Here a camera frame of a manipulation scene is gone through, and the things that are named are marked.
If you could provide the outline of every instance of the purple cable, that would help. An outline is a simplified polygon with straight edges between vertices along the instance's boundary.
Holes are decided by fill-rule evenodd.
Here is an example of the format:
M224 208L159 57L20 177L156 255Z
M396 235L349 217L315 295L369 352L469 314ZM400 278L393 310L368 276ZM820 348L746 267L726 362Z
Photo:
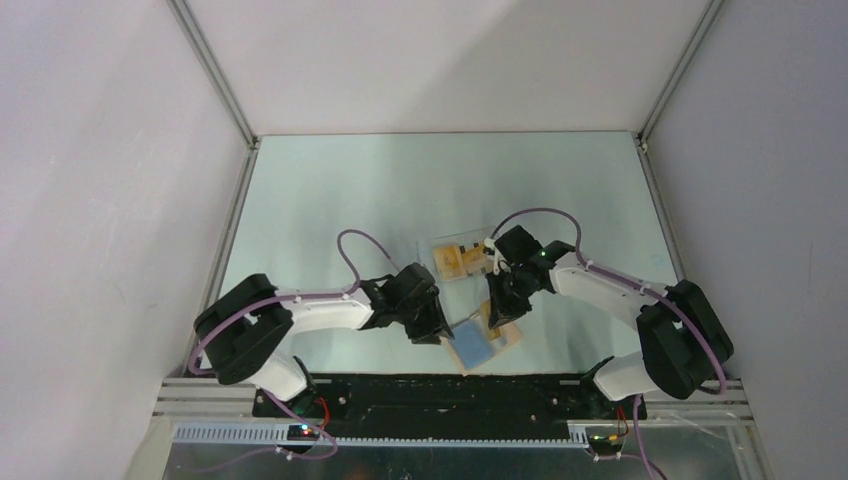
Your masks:
M200 340L197 343L197 346L194 347L194 350L191 351L191 354L188 357L189 358L188 370L195 375L208 375L208 374L212 373L211 368L200 368L197 365L197 361L196 361L197 358L203 353L203 350L212 342L212 340L214 340L215 337L217 337L218 335L221 334L221 332L223 332L230 325L236 323L242 317L250 314L251 312L253 312L256 309L259 309L259 308L262 308L262 307L267 307L268 305L273 305L275 303L288 302L290 300L294 300L297 297L297 295L300 295L300 297L303 298L304 300L309 300L309 299L316 300L316 299L325 299L325 298L338 298L341 295L344 295L344 294L349 295L349 294L355 292L356 289L359 288L359 283L362 281L362 278L359 276L359 270L357 270L356 266L353 264L353 262L350 261L350 257L347 256L347 253L345 253L344 247L342 246L342 238L345 235L351 234L351 233L363 236L363 237L367 238L368 240L370 240L371 243L376 245L377 248L379 248L380 251L383 253L383 255L386 256L386 258L389 260L389 262L392 264L392 266L395 267L396 270L400 271L400 268L398 268L394 259L392 259L392 256L389 255L389 252L383 247L383 245L380 244L380 242L377 241L376 238L374 238L371 235L363 232L362 230L357 230L357 229L354 229L354 228L348 228L347 230L343 230L336 237L336 248L338 248L339 254L342 256L342 260L344 260L344 262L347 264L348 268L350 268L350 271L353 272L353 277L354 277L353 284L347 290L345 290L344 292L341 292L341 293L332 293L331 292L331 293L304 293L304 294L280 295L280 296L276 296L276 297L271 297L271 298L259 300L258 302L255 302L253 304L250 304L250 305L242 308L241 310L234 313L233 315L230 315L230 317L227 318L226 320L224 320L223 322L219 323L215 328L212 329L211 332L209 332L205 337L203 337L202 340Z
M710 361L710 365L713 367L713 370L715 370L716 377L718 378L718 385L719 385L718 390L712 390L712 389L708 389L708 388L705 388L705 387L702 387L700 390L703 391L703 392L714 394L714 395L721 395L725 391L727 391L727 377L724 374L724 370L721 368L721 362L718 361L718 357L716 357L715 352L713 352L713 349L710 348L709 342L707 342L707 339L704 338L704 335L701 333L701 331L698 330L697 327L695 327L695 324L692 322L692 320L690 320L689 317L685 313L683 313L683 311L680 310L680 308L677 307L677 305L675 305L673 302L671 302L670 300L665 298L665 295L657 292L656 290L653 290L651 288L644 288L644 290L643 290L643 285L638 283L638 282L634 282L633 280L625 278L625 277L623 277L623 276L621 276L621 275L619 275L615 272L611 272L611 271L609 271L605 268L595 266L594 264L590 264L586 260L586 258L583 257L583 252L580 250L580 241L582 240L582 237L583 237L583 230L580 228L580 223L577 221L577 219L573 215L571 215L570 213L565 212L563 210L559 210L557 208L550 208L550 207L536 207L536 208L526 208L524 210L519 210L519 211L513 213L512 215L509 215L505 219L503 219L503 221L501 221L501 223L499 223L498 226L495 227L495 230L492 232L492 238L495 237L495 235L504 226L504 224L506 224L506 222L512 220L513 218L515 218L519 215L524 215L525 213L534 213L534 212L556 213L558 215L562 215L563 217L571 220L571 223L574 224L574 227L577 230L577 238L576 238L576 240L574 240L574 253L577 255L577 261L580 263L580 265L583 266L583 268L585 268L586 270L592 270L594 272L597 272L597 273L599 273L599 274L601 274L601 275L603 275L603 276L605 276L605 277L607 277L607 278L609 278L609 279L611 279L611 280L613 280L613 281L615 281L615 282L617 282L621 285L624 285L626 287L629 287L629 288L632 288L636 291L639 291L640 293L642 291L644 291L646 294L648 294L652 298L654 298L657 301L659 301L660 303L662 303L666 308L668 308L675 315L677 315L677 317L680 318L680 320L683 322L683 325L685 325L686 328L689 330L689 332L692 333L692 336L695 337L695 341L698 342L698 345L700 345L701 348L704 350L704 353L707 355L707 358ZM645 464L645 470L648 472L648 475L653 479L654 474L653 474L653 471L651 470L651 465L653 465L653 464L651 463L650 460L648 460L648 457L645 454L645 447L644 447L644 445L642 445L642 435L639 431L639 405L641 403L642 403L642 396L637 395L636 398L633 401L633 430L636 431L636 439L639 443L639 452L642 455L642 463Z
M234 464L236 464L236 463L238 463L242 460L245 460L245 459L250 458L254 455L259 455L259 454L263 454L263 453L283 453L283 452L285 452L286 456L291 457L291 458L299 458L301 460L324 460L324 459L332 457L333 455L336 454L336 452L339 451L339 444L336 441L335 437L333 437L332 435L327 433L323 428L319 427L318 425L312 424L309 421L307 421L306 419L304 419L303 417L301 417L300 415L294 413L289 407L286 406L285 403L281 402L279 398L274 396L273 393L269 392L268 390L264 390L264 389L262 391L265 393L265 395L268 398L271 399L272 402L274 402L274 405L276 405L280 410L284 411L289 417L297 420L298 422L300 422L304 425L308 425L308 426L312 427L313 429L317 430L318 433L321 434L322 437L329 440L330 444L333 446L332 450L330 450L329 452L326 452L326 453L322 453L320 455L306 455L304 453L295 453L295 452L292 452L290 450L286 450L283 447L260 447L260 448L251 450L247 453L244 453L242 455L239 455L238 457L227 460L224 463L220 463L218 465L213 465L211 467L204 467L204 468L180 467L180 468L182 470L185 470L185 471L191 472L191 473L212 473L212 472L224 470L225 468L228 468L231 465L234 465Z
M345 235L348 235L348 234L360 235L360 236L365 237L368 240L370 240L371 243L373 243L374 245L377 246L378 249L380 249L380 252L382 252L383 255L386 257L386 259L389 260L389 263L392 264L392 266L395 268L395 270L400 271L400 267L395 263L392 256L389 255L389 252L385 249L385 247L383 247L382 244L380 244L380 242L377 241L377 239L375 239L374 237L372 237L368 233L363 232L362 230L357 230L355 228L348 228L346 230L343 230L343 231L339 232L339 235L336 237L336 247L339 250L339 254L342 257L342 260L344 260L344 262L347 264L348 268L350 268L350 271L353 273L353 276L354 276L353 284L347 290L345 290L344 292L341 292L341 293L303 293L303 294L279 295L279 296L259 300L258 302L255 302L251 305L248 305L248 306L242 308L241 310L234 313L229 318L227 318L226 320L224 320L223 322L218 324L215 328L212 329L212 331L210 331L205 337L203 337L199 342L197 342L197 346L194 347L194 349L191 351L191 354L189 355L188 370L195 375L207 375L207 374L213 373L211 368L200 368L199 365L197 365L199 363L199 362L197 362L198 357L200 357L200 355L203 353L203 350L209 345L209 343L212 342L212 340L215 339L215 337L220 335L221 332L223 332L226 328L228 328L233 323L242 319L245 315L248 315L251 312L255 311L256 309L266 307L268 305L273 305L275 303L281 303L281 302L294 300L295 298L297 298L298 295L303 299L313 299L314 300L314 299L324 299L324 298L338 298L341 295L351 294L351 293L355 292L356 289L359 288L359 283L362 281L362 277L360 277L359 270L356 269L356 266L350 260L350 257L347 256L347 253L345 253L344 247L342 246L342 238ZM295 453L295 452L285 450L287 452L287 455L291 456L292 458L300 458L302 460L323 460L323 459L329 458L329 457L336 454L336 452L339 449L339 446L338 446L338 443L336 442L335 437L333 437L332 435L330 435L329 433L324 431L324 429L322 429L321 427L319 427L317 425L313 425L313 424L307 422L304 418L298 416L290 408L288 408L285 403L280 401L280 399L278 399L271 392L264 390L264 389L263 389L263 391L265 392L265 395L267 395L268 398L270 398L271 401L274 402L274 404L277 405L277 407L280 410L285 412L291 418L294 418L295 420L298 420L299 422L301 422L305 425L309 425L310 427L314 428L315 430L318 431L318 433L321 434L321 437L326 438L333 445L333 448L330 452L322 453L320 455L304 455L304 454ZM229 467L230 465L238 463L238 462L240 462L240 461L242 461L246 458L250 458L254 455L259 455L259 454L262 454L262 453L270 453L270 452L278 452L279 453L279 451L282 451L282 450L284 450L284 449L282 449L281 447L261 447L261 448L255 449L255 450L251 450L251 451L249 451L249 452L247 452L243 455L240 455L236 458L233 458L231 460L228 460L228 461L226 461L226 462L224 462L220 465L216 465L216 466L213 466L213 467L207 467L207 468L201 468L201 469L185 468L185 470L193 472L193 473L214 472L214 471L218 471L218 470L223 470L223 469Z
M584 452L586 452L586 454L589 455L592 458L597 457L599 461L600 460L620 460L621 458L629 458L631 460L642 460L642 457L640 457L639 455L633 455L633 454L630 454L630 453L622 453L621 458L619 458L615 455L597 455L591 448L588 451L584 450ZM663 471L660 469L660 467L657 466L657 464L655 464L654 462L651 462L650 460L648 461L648 464L651 465L651 468L654 469L654 471L657 472L657 474L660 477L662 477L663 480L668 480L668 477L665 476L665 473L663 473Z
M653 480L654 474L651 472L651 463L648 460L648 454L645 453L645 443L642 442L642 431L639 430L639 405L642 404L642 395L636 395L636 398L633 399L633 431L636 432L636 443L639 445L639 454L642 456L642 463L645 464L645 470L648 472L648 476Z

